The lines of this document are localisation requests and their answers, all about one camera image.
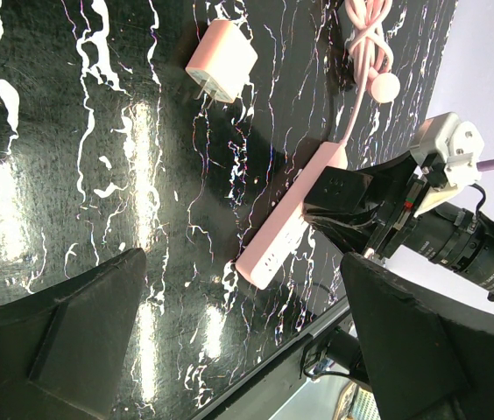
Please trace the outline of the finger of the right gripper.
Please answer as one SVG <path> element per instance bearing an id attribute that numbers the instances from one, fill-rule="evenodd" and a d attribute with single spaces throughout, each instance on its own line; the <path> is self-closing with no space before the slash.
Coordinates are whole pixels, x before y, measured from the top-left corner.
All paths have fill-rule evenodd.
<path id="1" fill-rule="evenodd" d="M 329 217 L 314 215 L 306 215 L 305 221 L 321 232 L 343 254 L 351 252 L 362 254 L 378 227 L 376 222 L 369 220 L 365 223 L 350 225 Z"/>
<path id="2" fill-rule="evenodd" d="M 303 202 L 306 215 L 359 214 L 377 204 L 371 198 L 373 177 L 359 171 L 327 166 Z"/>

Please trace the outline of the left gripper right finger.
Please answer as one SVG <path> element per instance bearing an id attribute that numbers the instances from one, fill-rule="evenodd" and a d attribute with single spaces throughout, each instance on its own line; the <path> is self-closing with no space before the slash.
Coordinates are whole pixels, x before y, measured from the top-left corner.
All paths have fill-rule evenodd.
<path id="1" fill-rule="evenodd" d="M 358 254 L 341 273 L 383 419 L 494 419 L 494 315 Z"/>

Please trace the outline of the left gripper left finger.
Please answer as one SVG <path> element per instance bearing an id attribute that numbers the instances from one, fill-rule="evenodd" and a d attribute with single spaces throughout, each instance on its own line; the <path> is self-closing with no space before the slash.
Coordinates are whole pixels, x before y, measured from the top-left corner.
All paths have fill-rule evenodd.
<path id="1" fill-rule="evenodd" d="M 0 419 L 109 417 L 145 272 L 132 248 L 0 306 Z"/>

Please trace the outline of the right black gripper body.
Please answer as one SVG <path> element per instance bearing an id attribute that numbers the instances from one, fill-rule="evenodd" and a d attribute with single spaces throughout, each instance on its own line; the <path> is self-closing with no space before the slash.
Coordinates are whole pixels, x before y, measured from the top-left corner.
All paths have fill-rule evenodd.
<path id="1" fill-rule="evenodd" d="M 412 154 L 406 152 L 360 171 L 372 176 L 364 202 L 376 206 L 363 256 L 390 258 L 410 234 L 411 219 L 426 194 L 426 182 L 414 173 L 416 168 Z"/>

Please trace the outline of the pink power strip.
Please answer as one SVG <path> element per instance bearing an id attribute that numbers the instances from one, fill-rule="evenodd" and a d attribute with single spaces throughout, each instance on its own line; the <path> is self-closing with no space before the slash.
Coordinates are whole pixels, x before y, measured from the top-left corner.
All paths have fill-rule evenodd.
<path id="1" fill-rule="evenodd" d="M 332 142 L 320 145 L 236 260 L 239 274 L 258 289 L 270 284 L 307 230 L 303 202 L 328 166 L 348 167 L 344 145 Z"/>

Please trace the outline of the pink charger plug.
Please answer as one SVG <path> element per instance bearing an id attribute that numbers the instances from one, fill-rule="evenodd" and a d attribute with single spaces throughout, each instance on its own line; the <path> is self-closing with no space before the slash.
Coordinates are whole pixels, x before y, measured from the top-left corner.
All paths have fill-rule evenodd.
<path id="1" fill-rule="evenodd" d="M 231 104 L 243 92 L 258 54 L 239 27 L 226 19 L 210 23 L 185 71 L 213 100 Z"/>

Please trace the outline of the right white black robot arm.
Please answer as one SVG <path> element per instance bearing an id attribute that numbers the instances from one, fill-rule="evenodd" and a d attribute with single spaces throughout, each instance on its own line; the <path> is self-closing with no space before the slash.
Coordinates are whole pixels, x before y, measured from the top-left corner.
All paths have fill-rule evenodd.
<path id="1" fill-rule="evenodd" d="M 406 247 L 494 302 L 494 220 L 448 202 L 420 213 L 442 185 L 441 158 L 427 157 L 423 178 L 416 166 L 410 153 L 357 171 L 328 166 L 303 201 L 303 217 L 344 254 L 384 259 Z"/>

